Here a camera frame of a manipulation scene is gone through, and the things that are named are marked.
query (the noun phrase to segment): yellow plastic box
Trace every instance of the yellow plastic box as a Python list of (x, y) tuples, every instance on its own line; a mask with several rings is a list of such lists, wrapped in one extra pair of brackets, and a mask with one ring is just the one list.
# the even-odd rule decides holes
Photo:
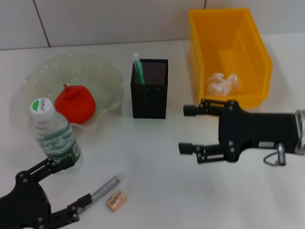
[[(189, 58), (198, 102), (202, 98), (235, 99), (242, 108), (259, 106), (268, 97), (272, 61), (249, 9), (190, 10)], [(206, 96), (213, 73), (235, 73), (241, 88), (230, 96)]]

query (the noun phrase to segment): red object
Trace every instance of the red object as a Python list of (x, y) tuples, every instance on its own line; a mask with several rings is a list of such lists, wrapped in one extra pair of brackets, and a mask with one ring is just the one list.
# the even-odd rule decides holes
[(57, 96), (54, 107), (69, 123), (83, 123), (95, 111), (95, 101), (89, 90), (82, 85), (63, 85), (65, 88)]

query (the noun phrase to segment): bottle label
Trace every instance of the bottle label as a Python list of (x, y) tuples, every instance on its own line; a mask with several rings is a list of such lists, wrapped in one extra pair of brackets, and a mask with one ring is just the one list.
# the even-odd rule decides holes
[(81, 156), (81, 149), (79, 147), (79, 145), (76, 142), (76, 139), (74, 140), (74, 143), (72, 144), (72, 146), (66, 150), (65, 152), (61, 153), (61, 154), (48, 154), (45, 153), (47, 156), (50, 156), (53, 158), (53, 160), (58, 164), (60, 163), (61, 160), (63, 160), (65, 157), (72, 157), (74, 163), (77, 162), (77, 160), (80, 158)]

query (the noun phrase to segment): pen holder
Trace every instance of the pen holder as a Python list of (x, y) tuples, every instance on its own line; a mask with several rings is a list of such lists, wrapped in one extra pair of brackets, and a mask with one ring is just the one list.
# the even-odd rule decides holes
[(134, 118), (166, 116), (168, 60), (140, 59), (145, 84), (140, 84), (132, 65), (132, 112)]

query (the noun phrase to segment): crumpled paper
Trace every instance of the crumpled paper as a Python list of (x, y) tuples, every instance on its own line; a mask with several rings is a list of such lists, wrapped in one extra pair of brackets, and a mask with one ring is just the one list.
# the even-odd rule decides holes
[(213, 73), (206, 83), (206, 95), (209, 96), (227, 96), (238, 92), (241, 87), (235, 73), (231, 74), (227, 79), (224, 78), (222, 73)]

